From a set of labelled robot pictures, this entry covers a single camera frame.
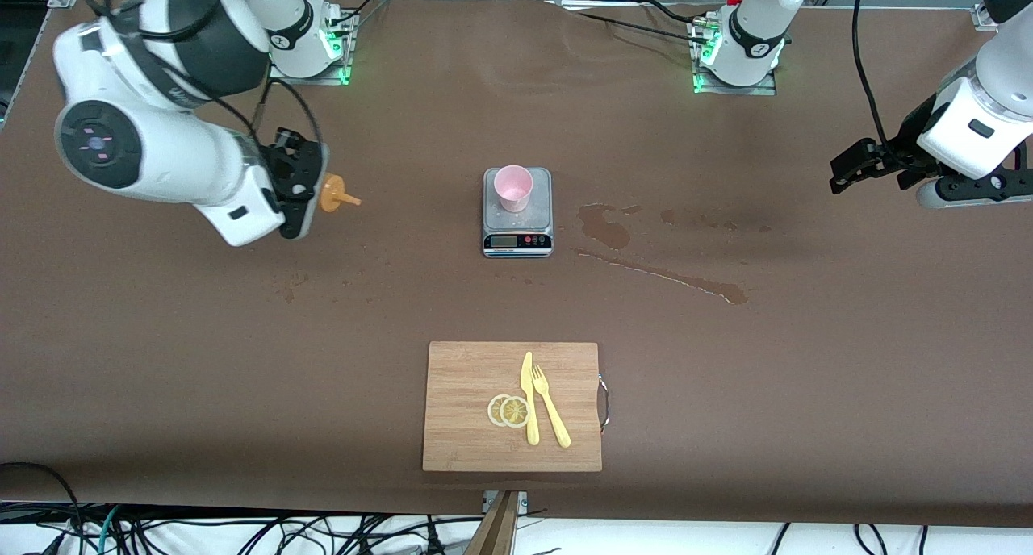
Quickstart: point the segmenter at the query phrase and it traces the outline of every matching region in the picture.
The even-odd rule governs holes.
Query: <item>digital display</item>
[[[516,237],[492,237],[492,248],[516,248]]]

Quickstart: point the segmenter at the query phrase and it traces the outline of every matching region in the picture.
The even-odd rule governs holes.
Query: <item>kitchen scale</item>
[[[553,176],[544,167],[529,167],[534,182],[527,208],[513,213],[502,208],[495,175],[484,173],[484,221],[481,250],[492,258],[536,258],[553,253]]]

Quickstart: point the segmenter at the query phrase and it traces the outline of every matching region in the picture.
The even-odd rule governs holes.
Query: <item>brown table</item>
[[[0,135],[0,458],[92,501],[465,513],[520,488],[565,517],[1033,524],[1033,213],[829,193],[874,133],[848,11],[802,11],[779,95],[739,98],[544,3],[390,2],[352,85],[303,91],[363,206],[237,249],[61,165],[48,54],[90,17],[54,12]],[[867,12],[889,128],[985,37]],[[279,91],[265,118],[307,129]],[[479,253],[480,177],[509,162],[553,172],[545,260]],[[431,340],[598,342],[603,471],[422,472]]]

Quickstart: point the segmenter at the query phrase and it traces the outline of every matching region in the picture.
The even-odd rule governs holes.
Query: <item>wooden cutting board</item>
[[[534,395],[538,445],[527,442],[523,428],[495,426],[488,419],[488,404],[495,396],[526,398],[520,373],[528,351],[549,379],[550,395],[570,434],[569,448],[556,441],[538,394]],[[434,341],[427,365],[424,470],[598,472],[602,470],[598,387],[595,343]]]

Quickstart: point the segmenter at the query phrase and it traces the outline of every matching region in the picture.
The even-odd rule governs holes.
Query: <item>white floor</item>
[[[286,532],[299,528],[287,525]],[[421,517],[396,517],[385,523],[383,531],[397,530],[419,524]],[[357,519],[332,519],[336,532],[354,529]],[[779,524],[773,523],[695,523],[647,521],[592,521],[592,520],[540,520],[524,519],[516,533],[514,555],[536,555],[560,548],[558,555],[664,554],[664,555],[768,555],[771,552]],[[259,526],[191,527],[165,525],[149,532],[152,541],[169,555],[232,555],[260,528]],[[443,543],[469,538],[476,523],[459,523],[439,526]],[[887,555],[916,554],[918,527],[879,526],[885,539]],[[39,553],[57,535],[55,530],[33,525],[0,525],[0,555],[26,555]],[[309,536],[321,542],[327,552],[328,537],[310,532]],[[878,554],[873,535],[865,538]],[[270,532],[252,552],[253,555],[272,555],[281,538],[278,530]],[[336,547],[340,548],[338,539]],[[402,537],[385,543],[377,554],[397,553],[406,546],[425,545],[415,536]],[[68,538],[61,555],[79,552],[75,541]],[[89,555],[95,555],[87,549]],[[322,555],[322,549],[308,541],[294,541],[284,555]],[[853,537],[850,525],[794,524],[790,526],[779,550],[780,555],[794,554],[856,554],[864,555]],[[926,545],[929,555],[1029,555],[1033,554],[1033,529],[990,529],[964,527],[933,527]]]

